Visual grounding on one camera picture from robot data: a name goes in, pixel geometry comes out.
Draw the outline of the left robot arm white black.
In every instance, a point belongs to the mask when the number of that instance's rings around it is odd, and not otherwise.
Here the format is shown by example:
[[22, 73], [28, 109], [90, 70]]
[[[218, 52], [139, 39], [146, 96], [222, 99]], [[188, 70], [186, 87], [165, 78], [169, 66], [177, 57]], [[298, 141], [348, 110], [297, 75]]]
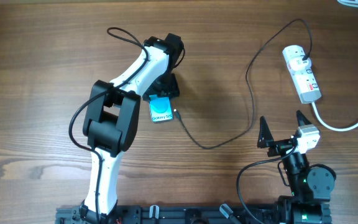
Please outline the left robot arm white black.
[[122, 75], [110, 82], [98, 80], [91, 89], [83, 134], [93, 164], [89, 192], [80, 205], [87, 223], [113, 223], [116, 217], [119, 166], [137, 133], [140, 102], [180, 94], [172, 71], [185, 50], [181, 37], [150, 37], [141, 47], [139, 58]]

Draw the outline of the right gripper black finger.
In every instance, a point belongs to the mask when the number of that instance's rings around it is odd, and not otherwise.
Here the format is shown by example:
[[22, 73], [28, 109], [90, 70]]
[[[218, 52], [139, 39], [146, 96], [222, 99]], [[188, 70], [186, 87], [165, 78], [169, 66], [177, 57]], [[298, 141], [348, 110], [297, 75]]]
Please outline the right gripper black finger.
[[264, 116], [260, 117], [259, 121], [259, 138], [257, 141], [258, 148], [270, 147], [274, 142], [272, 133]]
[[299, 126], [306, 126], [312, 124], [312, 122], [308, 120], [300, 110], [296, 112], [296, 119]]

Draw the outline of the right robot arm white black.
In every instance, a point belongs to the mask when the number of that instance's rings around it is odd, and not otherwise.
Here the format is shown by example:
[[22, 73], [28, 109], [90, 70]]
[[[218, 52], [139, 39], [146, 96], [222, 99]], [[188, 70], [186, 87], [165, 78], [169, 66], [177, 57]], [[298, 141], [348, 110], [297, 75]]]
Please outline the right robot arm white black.
[[306, 153], [315, 148], [320, 130], [301, 111], [296, 112], [298, 128], [288, 139], [276, 141], [264, 116], [260, 117], [257, 147], [267, 148], [269, 157], [279, 157], [286, 177], [283, 182], [291, 196], [275, 202], [274, 223], [331, 223], [328, 202], [334, 190], [336, 173], [324, 164], [311, 165]]

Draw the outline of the blue screen smartphone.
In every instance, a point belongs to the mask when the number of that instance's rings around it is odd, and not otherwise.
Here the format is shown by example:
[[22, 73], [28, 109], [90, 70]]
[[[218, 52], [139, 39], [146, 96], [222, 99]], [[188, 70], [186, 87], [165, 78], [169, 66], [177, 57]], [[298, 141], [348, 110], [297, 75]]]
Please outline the blue screen smartphone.
[[150, 96], [150, 117], [153, 123], [170, 121], [173, 119], [169, 97]]

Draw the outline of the white charger plug adapter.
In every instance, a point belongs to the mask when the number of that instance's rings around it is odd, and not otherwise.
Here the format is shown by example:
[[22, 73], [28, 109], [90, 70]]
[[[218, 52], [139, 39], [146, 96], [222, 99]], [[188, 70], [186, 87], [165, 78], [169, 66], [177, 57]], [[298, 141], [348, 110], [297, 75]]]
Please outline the white charger plug adapter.
[[302, 70], [307, 70], [311, 68], [311, 60], [308, 58], [303, 60], [303, 57], [295, 57], [291, 58], [287, 62], [288, 71], [290, 74], [294, 74], [295, 72], [300, 72]]

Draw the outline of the white power strip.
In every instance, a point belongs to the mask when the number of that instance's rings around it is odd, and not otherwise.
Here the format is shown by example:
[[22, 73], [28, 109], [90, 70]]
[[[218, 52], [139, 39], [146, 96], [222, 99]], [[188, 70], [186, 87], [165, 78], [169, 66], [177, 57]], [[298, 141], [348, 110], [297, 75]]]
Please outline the white power strip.
[[[285, 47], [282, 54], [286, 66], [291, 58], [303, 57], [303, 60], [305, 60], [306, 57], [305, 51], [299, 45]], [[290, 74], [290, 76], [302, 104], [311, 104], [321, 98], [321, 92], [311, 68], [295, 72], [294, 74]]]

